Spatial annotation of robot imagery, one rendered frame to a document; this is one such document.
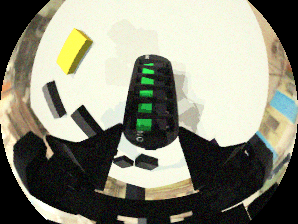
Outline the yellow flat block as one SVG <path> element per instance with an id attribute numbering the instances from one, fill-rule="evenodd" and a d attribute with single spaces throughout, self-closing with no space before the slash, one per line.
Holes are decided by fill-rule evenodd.
<path id="1" fill-rule="evenodd" d="M 72 34 L 65 41 L 63 49 L 61 49 L 59 59 L 56 63 L 63 69 L 65 75 L 71 75 L 80 63 L 82 56 L 89 49 L 93 41 L 89 39 L 84 32 L 73 28 Z"/>

